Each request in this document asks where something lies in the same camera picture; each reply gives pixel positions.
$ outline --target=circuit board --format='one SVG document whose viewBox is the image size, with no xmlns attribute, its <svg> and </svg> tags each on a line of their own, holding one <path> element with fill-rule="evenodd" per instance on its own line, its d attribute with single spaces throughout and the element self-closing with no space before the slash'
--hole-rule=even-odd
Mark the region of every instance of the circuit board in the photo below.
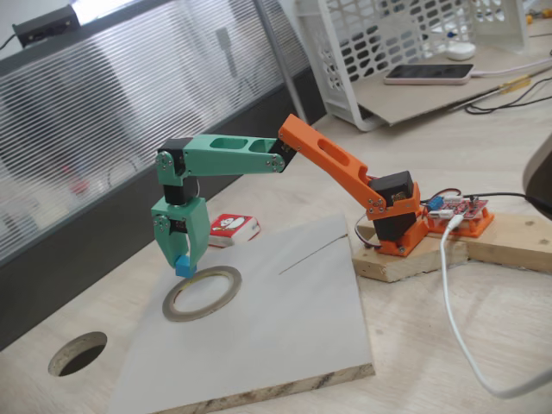
<svg viewBox="0 0 552 414">
<path fill-rule="evenodd" d="M 462 214 L 465 211 L 464 220 L 474 220 L 487 203 L 488 200 L 445 201 L 439 210 L 452 210 L 455 214 Z"/>
</svg>

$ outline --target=green robot arm segment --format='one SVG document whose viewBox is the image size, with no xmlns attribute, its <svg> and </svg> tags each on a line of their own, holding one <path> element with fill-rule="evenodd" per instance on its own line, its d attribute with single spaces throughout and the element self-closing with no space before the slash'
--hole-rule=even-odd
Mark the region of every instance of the green robot arm segment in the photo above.
<svg viewBox="0 0 552 414">
<path fill-rule="evenodd" d="M 191 270 L 209 243 L 210 221 L 196 177 L 281 173 L 294 154 L 280 140 L 231 135 L 168 140 L 158 149 L 155 164 L 165 195 L 152 208 L 155 240 L 178 275 L 179 258 L 190 252 Z"/>
<path fill-rule="evenodd" d="M 197 177 L 281 173 L 284 159 L 268 151 L 277 140 L 230 135 L 196 135 L 185 147 L 186 174 Z"/>
</svg>

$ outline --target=smartphone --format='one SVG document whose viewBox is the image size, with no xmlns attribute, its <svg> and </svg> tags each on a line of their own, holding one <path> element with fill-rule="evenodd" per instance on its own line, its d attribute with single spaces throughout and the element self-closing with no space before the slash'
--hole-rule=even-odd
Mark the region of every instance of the smartphone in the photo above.
<svg viewBox="0 0 552 414">
<path fill-rule="evenodd" d="M 386 85 L 463 85 L 474 65 L 399 65 L 384 78 Z"/>
</svg>

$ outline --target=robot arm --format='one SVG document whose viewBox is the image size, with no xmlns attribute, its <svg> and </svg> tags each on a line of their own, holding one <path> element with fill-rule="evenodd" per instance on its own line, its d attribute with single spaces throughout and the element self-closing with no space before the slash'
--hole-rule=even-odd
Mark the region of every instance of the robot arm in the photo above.
<svg viewBox="0 0 552 414">
<path fill-rule="evenodd" d="M 278 139 L 196 135 L 169 140 L 158 149 L 155 163 L 164 197 L 152 208 L 154 233 L 178 276 L 191 277 L 208 247 L 210 221 L 205 200 L 198 197 L 197 177 L 282 173 L 296 152 L 367 209 L 380 253 L 407 255 L 427 234 L 427 225 L 417 220 L 420 191 L 408 172 L 370 179 L 365 164 L 291 115 Z"/>
</svg>

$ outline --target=small red box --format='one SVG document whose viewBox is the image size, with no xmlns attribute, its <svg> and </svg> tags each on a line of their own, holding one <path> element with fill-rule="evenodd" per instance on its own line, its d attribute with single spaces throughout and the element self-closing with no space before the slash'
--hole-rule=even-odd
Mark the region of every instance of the small red box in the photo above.
<svg viewBox="0 0 552 414">
<path fill-rule="evenodd" d="M 259 232 L 259 222 L 255 217 L 221 214 L 210 226 L 209 244 L 227 248 L 251 240 Z"/>
</svg>

